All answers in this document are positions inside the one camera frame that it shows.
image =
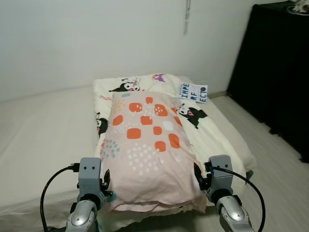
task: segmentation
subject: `black cable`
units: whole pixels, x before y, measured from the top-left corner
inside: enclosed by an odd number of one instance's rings
[[[47,182],[47,184],[45,185],[42,195],[41,195],[41,201],[40,201],[40,214],[41,214],[41,219],[42,219],[42,224],[43,224],[43,229],[44,232],[47,232],[47,225],[46,225],[46,221],[45,221],[45,215],[44,215],[44,197],[45,197],[45,193],[47,191],[48,186],[50,185],[50,183],[53,181],[53,179],[58,176],[60,173],[66,171],[66,170],[73,170],[73,166],[68,166],[66,168],[63,168],[61,170],[59,170],[58,172],[56,172]]]
[[[261,205],[262,205],[262,221],[261,221],[261,225],[260,228],[258,230],[258,232],[262,232],[264,225],[265,225],[265,219],[266,219],[266,209],[265,209],[265,202],[263,199],[263,196],[261,194],[261,192],[259,191],[259,189],[247,178],[243,177],[242,175],[239,175],[238,173],[235,173],[233,171],[230,171],[228,169],[224,169],[224,168],[219,168],[219,167],[211,167],[213,170],[218,170],[221,172],[225,172],[225,173],[230,173],[232,175],[237,176],[238,178],[242,179],[243,181],[245,181],[246,183],[248,183],[255,191],[256,193],[259,195],[260,200],[261,200]]]

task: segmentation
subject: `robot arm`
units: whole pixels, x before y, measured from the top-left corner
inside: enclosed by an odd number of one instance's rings
[[[105,173],[104,183],[100,179],[101,159],[82,158],[79,167],[78,184],[80,193],[77,203],[71,208],[67,220],[66,232],[95,232],[97,211],[103,207],[105,196],[112,196],[107,191],[110,184],[110,172]]]
[[[213,202],[220,215],[220,224],[226,232],[254,232],[247,211],[241,207],[238,196],[232,196],[233,175],[214,170],[222,167],[232,171],[231,159],[227,155],[212,156],[205,163],[207,178],[203,178],[199,166],[194,164],[195,176],[200,189],[206,191],[206,196]]]

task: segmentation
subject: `white wall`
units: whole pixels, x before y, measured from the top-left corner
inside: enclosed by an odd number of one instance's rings
[[[192,0],[1,0],[0,101],[93,79],[174,73],[225,90],[254,3]]]

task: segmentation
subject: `sign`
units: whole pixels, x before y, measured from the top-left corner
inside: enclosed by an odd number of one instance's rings
[[[178,98],[206,103],[208,86],[194,85],[181,82]]]

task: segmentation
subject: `black cabinet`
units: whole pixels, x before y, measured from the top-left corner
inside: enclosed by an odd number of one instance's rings
[[[253,6],[227,92],[308,162],[309,16],[292,4]]]

